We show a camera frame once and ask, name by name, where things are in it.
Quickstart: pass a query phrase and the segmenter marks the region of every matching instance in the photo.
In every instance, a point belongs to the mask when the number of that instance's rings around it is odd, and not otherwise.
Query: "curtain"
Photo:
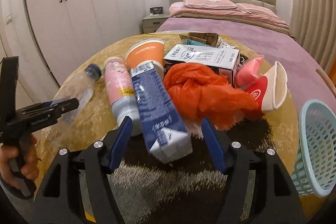
[[[336,57],[336,0],[293,0],[290,28],[328,73]]]

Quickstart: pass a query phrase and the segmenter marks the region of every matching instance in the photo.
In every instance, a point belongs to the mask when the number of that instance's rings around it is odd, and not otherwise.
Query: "purple bedsheet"
[[[227,35],[274,64],[280,61],[288,76],[288,89],[298,112],[310,99],[325,102],[336,113],[336,99],[316,73],[318,63],[286,34],[244,23],[203,18],[169,18],[157,32],[190,30]]]

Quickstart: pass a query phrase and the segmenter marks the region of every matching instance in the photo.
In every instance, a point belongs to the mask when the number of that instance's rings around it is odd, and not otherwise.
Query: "basket rim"
[[[302,154],[302,159],[303,159],[303,165],[305,168],[305,172],[306,172],[306,176],[307,179],[309,181],[310,187],[313,189],[314,194],[317,195],[318,197],[322,198],[324,196],[327,196],[331,193],[331,191],[333,190],[335,183],[333,185],[330,186],[330,188],[328,189],[323,189],[314,174],[314,170],[310,161],[310,155],[308,150],[304,150],[304,147],[308,147],[308,143],[307,143],[307,137],[306,137],[306,114],[307,114],[307,110],[308,107],[314,103],[318,103],[323,105],[324,107],[326,107],[334,116],[335,120],[336,120],[336,116],[334,114],[334,112],[330,109],[330,107],[328,107],[328,105],[326,105],[324,102],[317,100],[317,99],[311,99],[308,100],[302,107],[301,109],[301,113],[300,113],[300,121],[299,121],[299,136],[300,136],[300,148],[301,148],[301,154]]]

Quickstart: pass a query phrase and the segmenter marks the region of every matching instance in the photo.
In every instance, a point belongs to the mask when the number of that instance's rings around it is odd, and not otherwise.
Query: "orange paper cup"
[[[161,79],[164,77],[163,55],[164,41],[160,39],[147,39],[131,47],[125,55],[125,60],[130,69],[152,61]]]

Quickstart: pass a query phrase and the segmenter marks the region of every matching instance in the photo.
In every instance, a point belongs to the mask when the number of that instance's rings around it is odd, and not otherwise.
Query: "light blue plastic basket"
[[[336,183],[336,116],[319,100],[300,113],[299,149],[292,180],[299,195],[328,195]]]

